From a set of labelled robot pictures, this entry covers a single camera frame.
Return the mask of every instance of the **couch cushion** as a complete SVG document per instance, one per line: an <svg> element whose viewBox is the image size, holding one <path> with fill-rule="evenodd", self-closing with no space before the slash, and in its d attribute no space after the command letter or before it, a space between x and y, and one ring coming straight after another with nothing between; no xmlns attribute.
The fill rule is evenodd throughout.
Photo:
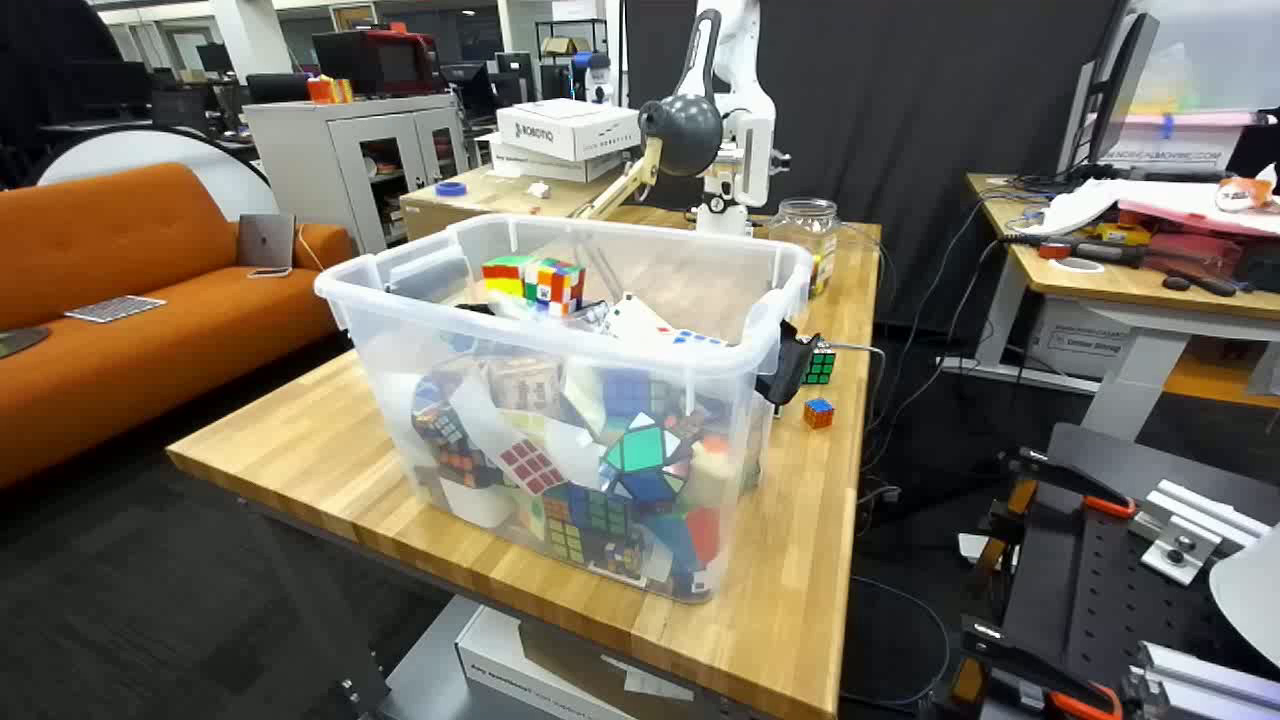
<svg viewBox="0 0 1280 720"><path fill-rule="evenodd" d="M0 330L150 294L235 261L235 228L182 165L0 191Z"/></svg>
<svg viewBox="0 0 1280 720"><path fill-rule="evenodd" d="M310 279L221 270L150 294L162 307L144 318L52 322L42 343L0 359L0 487L326 338Z"/></svg>

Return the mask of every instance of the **black cable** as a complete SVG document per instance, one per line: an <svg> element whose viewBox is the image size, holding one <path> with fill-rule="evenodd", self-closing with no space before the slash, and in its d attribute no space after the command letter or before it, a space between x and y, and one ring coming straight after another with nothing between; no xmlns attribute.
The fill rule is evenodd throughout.
<svg viewBox="0 0 1280 720"><path fill-rule="evenodd" d="M964 286L964 294L958 294L958 302L954 302L954 307L950 307L944 343L954 339L954 330L958 330L958 318L964 318L964 307L969 307L969 302L971 302L971 294L975 294L981 270L987 263L987 258L993 258L994 250L1001 250L1001 235L987 239L987 250L975 258L975 270L971 270L971 276L969 276L969 286ZM914 391L890 409L878 444L875 444L875 450L868 454L868 462L864 462L864 472L873 472L873 467L883 462L900 413L910 409L938 378L944 378L944 364L935 364L932 378L929 378L922 385L914 385Z"/></svg>
<svg viewBox="0 0 1280 720"><path fill-rule="evenodd" d="M905 601L910 610L918 610L932 629L935 629L935 646L938 646L938 666L935 673L929 678L922 690L907 692L907 698L856 698L856 692L838 692L838 701L849 706L864 706L864 709L883 709L883 711L910 711L910 706L918 706L944 678L948 678L948 662L950 662L950 632L944 623L944 618L935 610L929 610L918 598L905 594L905 590L890 590L883 582L873 582L873 576L851 576L856 585L864 590L875 590L875 594L889 594L890 601Z"/></svg>
<svg viewBox="0 0 1280 720"><path fill-rule="evenodd" d="M914 318L910 318L910 333L907 333L907 343L900 350L900 359L910 354L914 338L918 338L918 323L922 323L922 307L932 302L932 294L944 286L948 276L948 263L950 263L950 253L958 250L969 225L975 219L981 203L971 203L971 213L964 215L964 225L948 235L948 250L944 250L944 261L935 263L932 273L932 286L922 288L918 303L914 303ZM890 368L890 380L883 389L883 400L890 400L896 385L905 380L905 364Z"/></svg>

